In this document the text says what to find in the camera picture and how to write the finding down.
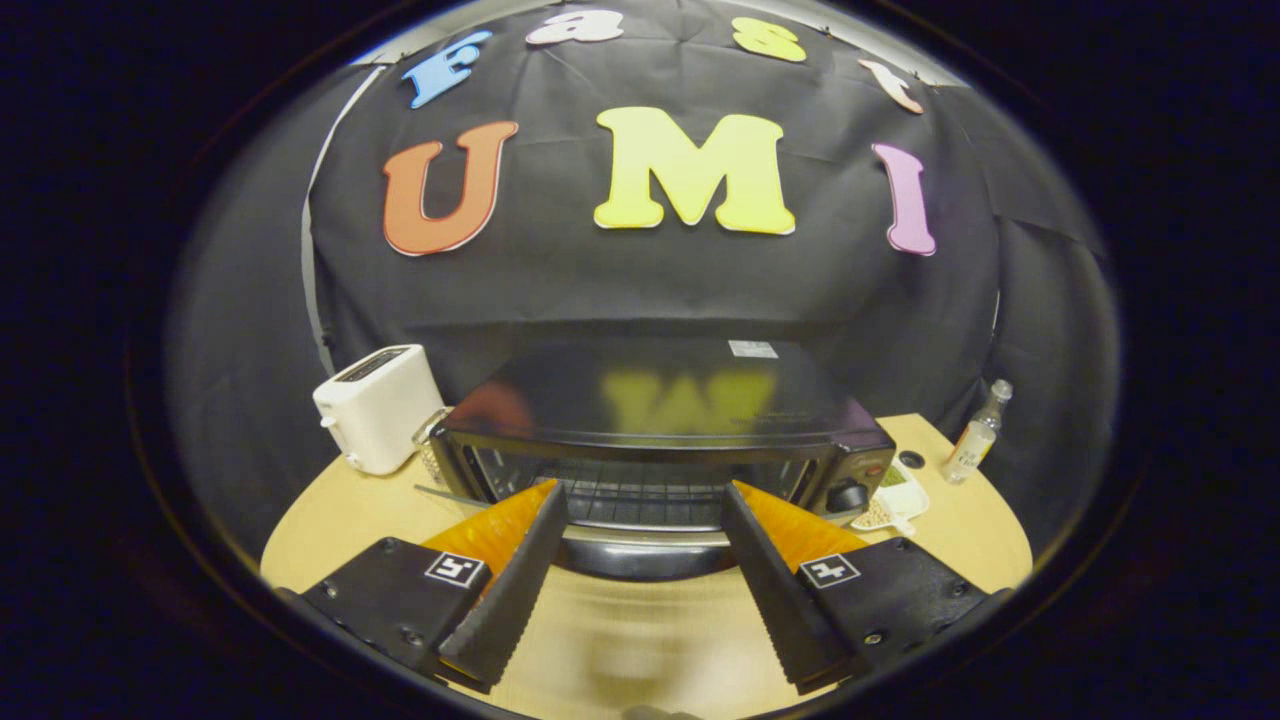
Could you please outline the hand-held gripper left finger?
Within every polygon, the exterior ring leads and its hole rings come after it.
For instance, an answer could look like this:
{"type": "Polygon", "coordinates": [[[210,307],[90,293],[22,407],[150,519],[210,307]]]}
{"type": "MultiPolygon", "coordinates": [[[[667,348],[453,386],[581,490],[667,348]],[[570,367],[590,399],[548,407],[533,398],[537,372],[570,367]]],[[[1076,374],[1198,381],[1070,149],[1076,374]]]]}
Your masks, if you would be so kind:
{"type": "Polygon", "coordinates": [[[558,553],[564,488],[543,482],[421,543],[383,537],[291,606],[349,646],[488,693],[503,678],[558,553]]]}

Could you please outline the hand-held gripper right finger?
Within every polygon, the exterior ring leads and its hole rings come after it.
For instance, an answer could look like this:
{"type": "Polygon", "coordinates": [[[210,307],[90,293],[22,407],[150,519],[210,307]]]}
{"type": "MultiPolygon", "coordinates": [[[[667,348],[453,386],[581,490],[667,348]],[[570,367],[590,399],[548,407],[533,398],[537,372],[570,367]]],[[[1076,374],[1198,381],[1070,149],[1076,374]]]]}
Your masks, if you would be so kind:
{"type": "Polygon", "coordinates": [[[740,480],[724,488],[722,527],[803,694],[920,656],[991,610],[989,593],[916,542],[867,542],[740,480]]]}

